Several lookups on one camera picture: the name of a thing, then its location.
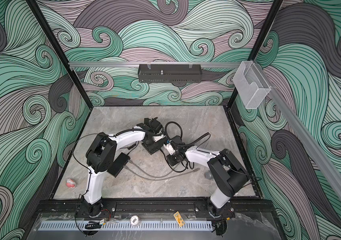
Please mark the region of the ribbed black network switch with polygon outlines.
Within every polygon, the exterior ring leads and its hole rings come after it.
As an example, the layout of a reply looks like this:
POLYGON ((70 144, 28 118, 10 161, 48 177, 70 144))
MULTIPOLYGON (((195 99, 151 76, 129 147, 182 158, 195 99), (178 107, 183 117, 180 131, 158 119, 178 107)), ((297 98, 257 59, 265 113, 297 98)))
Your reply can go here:
POLYGON ((116 178, 129 160, 129 155, 120 153, 107 172, 116 178))

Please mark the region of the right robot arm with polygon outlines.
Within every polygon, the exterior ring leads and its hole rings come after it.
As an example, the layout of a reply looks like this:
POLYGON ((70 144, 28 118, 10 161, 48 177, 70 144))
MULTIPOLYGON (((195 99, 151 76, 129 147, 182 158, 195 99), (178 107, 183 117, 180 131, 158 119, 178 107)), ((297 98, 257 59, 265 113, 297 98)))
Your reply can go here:
POLYGON ((182 141, 183 130, 176 122, 168 122, 164 127, 167 142, 163 145, 168 151, 166 156, 170 166, 186 162, 186 168, 191 169, 192 164, 199 164, 209 168, 217 185, 210 196, 208 207, 213 214, 218 214, 223 206, 240 191, 247 182, 258 181, 261 178, 250 175, 235 155, 228 149, 210 151, 196 145, 210 133, 205 133, 197 140, 186 144, 182 141))

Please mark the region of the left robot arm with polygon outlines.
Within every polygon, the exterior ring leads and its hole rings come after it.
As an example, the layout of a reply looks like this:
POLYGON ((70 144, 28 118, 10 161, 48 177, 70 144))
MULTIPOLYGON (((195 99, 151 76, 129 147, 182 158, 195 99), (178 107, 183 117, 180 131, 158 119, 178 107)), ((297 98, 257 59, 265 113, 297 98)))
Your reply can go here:
POLYGON ((116 134, 98 133, 85 154, 90 174, 82 197, 82 205, 87 208, 89 215, 95 216, 101 211, 105 173, 112 169, 110 174, 118 175, 129 160, 127 154, 120 154, 116 158, 117 150, 141 142, 144 149, 152 155, 160 150, 165 141, 163 126, 157 118, 145 118, 143 123, 116 134))

